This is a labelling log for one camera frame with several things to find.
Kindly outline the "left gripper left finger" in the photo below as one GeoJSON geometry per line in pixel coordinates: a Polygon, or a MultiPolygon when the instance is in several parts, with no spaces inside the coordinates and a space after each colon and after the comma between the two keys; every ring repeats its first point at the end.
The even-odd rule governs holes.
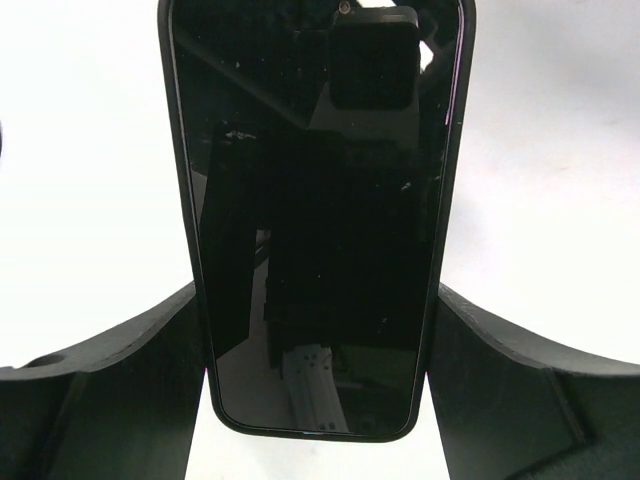
{"type": "Polygon", "coordinates": [[[4,479],[182,479],[202,391],[195,288],[1,370],[4,479]]]}

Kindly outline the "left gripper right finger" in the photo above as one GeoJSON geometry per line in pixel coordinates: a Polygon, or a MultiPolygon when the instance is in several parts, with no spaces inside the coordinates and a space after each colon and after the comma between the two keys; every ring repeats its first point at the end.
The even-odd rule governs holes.
{"type": "Polygon", "coordinates": [[[439,289],[427,369],[453,479],[636,479],[639,367],[439,289]]]}

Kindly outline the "black phone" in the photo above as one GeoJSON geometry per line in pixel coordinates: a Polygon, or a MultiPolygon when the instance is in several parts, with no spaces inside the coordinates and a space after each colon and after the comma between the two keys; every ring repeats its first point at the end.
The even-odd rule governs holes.
{"type": "Polygon", "coordinates": [[[476,26],[472,1],[162,1],[214,411],[249,435],[415,425],[476,26]]]}

